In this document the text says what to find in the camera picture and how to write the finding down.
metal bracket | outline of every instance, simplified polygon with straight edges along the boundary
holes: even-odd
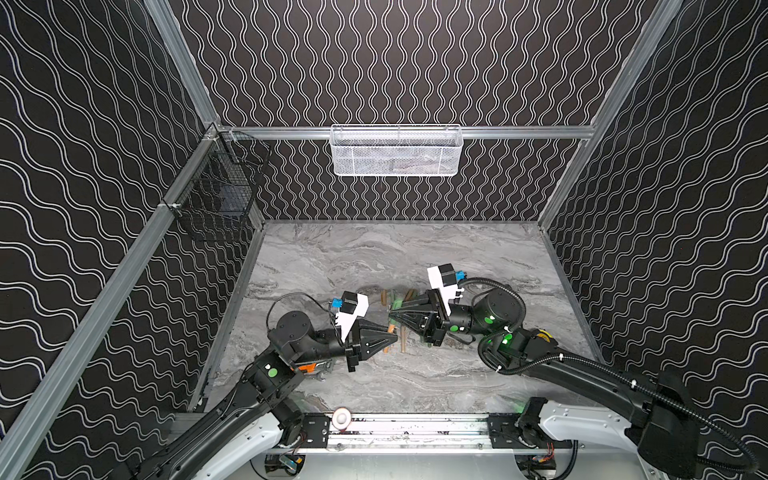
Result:
[[[493,449],[524,449],[531,448],[520,440],[520,428],[517,427],[519,413],[503,414],[492,413],[488,415],[488,437],[491,438],[491,448]],[[573,443],[564,440],[552,440],[551,443],[556,449],[569,449]]]
[[[331,418],[324,413],[305,413],[301,424],[306,438],[302,444],[305,449],[324,449],[328,447],[328,432]]]

black cable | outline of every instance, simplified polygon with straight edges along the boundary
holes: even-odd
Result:
[[[253,459],[249,460],[248,463],[250,463],[250,467],[253,469],[253,473],[259,476],[259,478],[263,478],[263,480],[269,480],[268,478],[263,477],[257,470],[256,467],[253,466]]]
[[[336,334],[336,341],[339,342],[339,346],[344,346],[344,342],[341,340],[341,333],[339,333],[339,328],[336,326],[336,322],[334,322],[333,312],[328,309],[328,320],[331,322],[331,328],[333,328],[333,332]]]
[[[485,346],[488,345],[489,340],[493,340],[496,336],[505,333],[504,330],[501,332],[493,333],[491,335],[484,336],[482,340],[480,340],[480,343],[478,345],[478,354],[480,355],[480,359],[483,361],[483,363],[488,366],[489,368],[495,370],[498,373],[501,373],[502,375],[518,375],[520,373],[525,372],[526,370],[532,369],[535,366],[539,366],[542,363],[547,362],[554,362],[554,361],[569,361],[569,362],[576,362],[580,363],[586,366],[589,366],[593,369],[596,369],[600,372],[606,373],[615,379],[619,380],[622,383],[625,383],[629,385],[632,389],[643,393],[649,397],[651,397],[654,400],[657,400],[660,403],[663,403],[664,405],[671,407],[672,409],[677,410],[678,412],[691,417],[692,419],[696,420],[702,425],[705,425],[706,427],[714,430],[715,432],[722,435],[726,440],[733,443],[743,454],[746,456],[749,463],[747,465],[738,465],[733,463],[726,463],[726,462],[718,462],[716,460],[711,460],[707,457],[703,457],[701,455],[698,455],[696,457],[696,461],[699,462],[702,465],[706,465],[708,467],[713,468],[719,468],[721,470],[727,470],[729,472],[736,472],[736,473],[754,473],[760,468],[760,461],[757,459],[757,456],[750,450],[748,446],[744,442],[741,441],[738,437],[736,437],[733,433],[728,432],[726,429],[723,429],[715,422],[712,422],[704,415],[701,415],[696,410],[685,406],[683,403],[680,403],[674,399],[669,398],[666,395],[663,395],[655,390],[648,389],[642,385],[639,385],[637,381],[633,379],[629,379],[625,377],[624,375],[620,374],[618,371],[614,370],[610,366],[603,365],[602,363],[595,362],[594,360],[585,359],[581,356],[576,356],[568,353],[555,353],[547,356],[543,356],[540,359],[536,359],[530,363],[527,363],[523,366],[519,366],[514,369],[503,369],[500,368],[500,366],[494,365],[493,362],[491,362],[490,359],[488,359],[485,356]]]
[[[492,291],[493,291],[493,289],[492,289],[492,288],[489,288],[489,289],[488,289],[488,290],[486,290],[485,292],[480,292],[480,293],[478,293],[477,295],[473,296],[473,297],[472,297],[472,301],[469,303],[469,306],[470,306],[471,308],[475,308],[475,304],[478,302],[478,298],[480,298],[480,297],[482,297],[482,296],[486,296],[486,295],[488,295],[488,294],[489,294],[490,292],[492,292]]]
[[[459,280],[458,287],[463,288],[464,286],[472,285],[474,283],[490,286],[491,288],[498,288],[502,292],[506,292],[512,298],[514,298],[520,308],[520,315],[515,321],[514,326],[511,326],[510,328],[517,329],[523,325],[523,320],[525,319],[525,302],[523,301],[522,297],[517,292],[515,292],[509,285],[505,285],[501,282],[497,282],[496,280],[491,280],[489,278],[474,276],[472,278],[465,278],[465,279]]]
[[[259,138],[256,138],[256,137],[254,137],[253,135],[251,135],[251,134],[248,134],[248,133],[246,133],[246,132],[244,132],[244,131],[239,131],[239,130],[236,130],[235,128],[230,128],[228,133],[229,133],[229,134],[230,134],[230,136],[231,136],[231,140],[228,140],[228,141],[224,141],[224,146],[227,148],[227,150],[230,150],[230,151],[232,151],[232,150],[231,150],[231,149],[229,149],[229,147],[227,146],[227,145],[228,145],[228,144],[231,142],[231,143],[237,144],[237,146],[238,146],[239,148],[242,148],[244,151],[247,151],[248,149],[247,149],[247,148],[245,148],[243,145],[241,145],[241,144],[240,144],[240,139],[239,139],[239,138],[237,138],[237,135],[242,135],[242,136],[244,136],[244,137],[249,137],[249,138],[250,138],[250,139],[253,141],[253,143],[254,143],[254,144],[259,144],[259,145],[261,145],[263,148],[265,148],[265,149],[266,149],[266,160],[262,160],[262,159],[260,159],[260,160],[261,160],[261,162],[260,162],[260,163],[259,163],[259,162],[250,162],[250,163],[254,163],[254,164],[256,164],[256,165],[259,165],[259,166],[261,167],[261,166],[263,166],[265,163],[268,163],[268,162],[270,161],[270,159],[272,158],[272,154],[273,154],[273,152],[274,152],[275,148],[274,148],[274,147],[273,147],[271,144],[268,144],[266,141],[260,140]],[[259,154],[256,154],[256,153],[254,153],[254,152],[253,152],[253,145],[251,146],[251,151],[250,151],[250,154],[252,154],[252,155],[254,155],[254,156],[256,156],[256,157],[260,157],[260,155],[259,155]]]
[[[241,381],[241,382],[242,382],[242,381],[245,379],[245,372],[247,372],[248,370],[250,370],[250,367],[252,367],[254,363],[256,363],[256,360],[254,360],[254,361],[252,361],[251,363],[249,363],[249,364],[248,364],[248,365],[247,365],[247,366],[246,366],[246,367],[243,369],[242,373],[240,374],[240,381]]]
[[[574,465],[576,465],[576,455],[578,455],[578,440],[571,440],[571,442],[574,444],[573,449],[571,450],[571,460],[568,461],[568,466],[565,467],[565,470],[552,480],[565,480],[571,474],[571,470],[574,469]]]
[[[271,307],[270,307],[270,309],[269,309],[269,310],[267,310],[267,312],[266,312],[266,319],[264,320],[264,324],[266,325],[266,332],[267,332],[267,333],[269,333],[269,332],[270,332],[270,314],[272,313],[272,309],[273,309],[273,308],[275,308],[275,305],[277,305],[277,303],[278,303],[279,301],[281,301],[282,299],[284,299],[284,298],[288,298],[289,296],[295,296],[295,295],[301,295],[301,296],[305,296],[306,298],[308,298],[308,299],[312,300],[312,301],[313,301],[313,302],[314,302],[314,303],[315,303],[315,304],[316,304],[318,307],[320,307],[320,309],[322,309],[322,310],[323,310],[323,312],[328,312],[328,311],[329,311],[329,309],[327,309],[326,307],[324,307],[324,306],[323,306],[323,305],[322,305],[320,302],[318,302],[317,300],[315,300],[315,299],[314,299],[314,297],[312,297],[312,296],[311,296],[311,295],[309,295],[308,293],[304,293],[304,292],[293,292],[293,293],[286,293],[285,295],[281,296],[279,299],[277,299],[277,300],[275,300],[274,302],[272,302],[272,306],[271,306]]]
[[[469,335],[470,337],[472,337],[472,339],[469,340],[469,341],[466,341],[466,340],[460,338],[459,336],[454,335],[453,333],[450,333],[450,332],[446,332],[446,333],[448,334],[449,337],[451,337],[452,339],[454,339],[455,341],[457,341],[459,343],[463,343],[464,345],[471,345],[472,342],[477,340],[474,335]]]

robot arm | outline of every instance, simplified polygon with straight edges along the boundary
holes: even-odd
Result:
[[[522,328],[525,303],[509,285],[464,278],[450,264],[433,269],[429,272],[432,288],[393,310],[392,318],[435,346],[442,344],[446,334],[482,334],[478,354],[488,368],[502,375],[524,373],[543,379],[605,406],[560,406],[534,397],[514,425],[507,422],[506,432],[497,429],[492,434],[526,446],[569,439],[620,446],[679,478],[693,478],[697,463],[730,472],[757,470],[757,458],[743,442],[697,412],[678,375],[668,371],[655,379],[631,375],[568,352],[550,333]],[[491,289],[476,304],[474,300],[469,306],[453,303],[463,287],[472,283]],[[736,445],[749,465],[697,456],[699,424]]]
[[[357,294],[346,294],[357,297]],[[268,338],[270,345],[245,368],[240,381],[218,405],[144,462],[118,465],[110,479],[187,480],[203,467],[215,470],[218,478],[223,478],[231,473],[232,466],[237,468],[244,463],[237,463],[242,455],[253,456],[277,443],[295,442],[303,414],[287,397],[304,378],[300,367],[346,357],[349,371],[354,372],[360,361],[394,343],[397,335],[387,333],[386,327],[357,319],[349,326],[349,336],[342,342],[336,329],[315,331],[305,313],[294,311],[280,318]],[[253,446],[236,449],[239,456],[224,452],[233,448],[240,437],[246,443],[253,439],[254,435],[248,435],[250,430],[261,431]]]

orange object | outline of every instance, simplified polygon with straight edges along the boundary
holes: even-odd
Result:
[[[547,330],[542,330],[542,329],[538,330],[538,334],[536,336],[540,337],[542,339],[545,339],[545,340],[547,340],[550,343],[551,343],[552,339],[554,339],[554,337],[552,336],[551,333],[549,333]]]
[[[306,365],[301,365],[299,367],[299,370],[301,370],[304,373],[312,373],[315,371],[316,367],[317,367],[316,363],[308,363]]]
[[[395,331],[395,326],[394,326],[394,325],[392,325],[392,324],[390,323],[390,324],[389,324],[389,327],[387,327],[387,330],[386,330],[386,331],[387,331],[387,333],[392,333],[392,332],[394,332],[394,331]],[[384,347],[384,353],[389,353],[389,347],[388,347],[388,346],[385,346],[385,347]]]

black wire basket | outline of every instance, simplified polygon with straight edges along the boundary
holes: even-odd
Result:
[[[260,167],[270,153],[263,146],[267,148],[266,156],[247,160],[224,151],[218,144],[212,147],[187,185],[180,205],[171,208],[184,232],[200,242],[246,240]]]

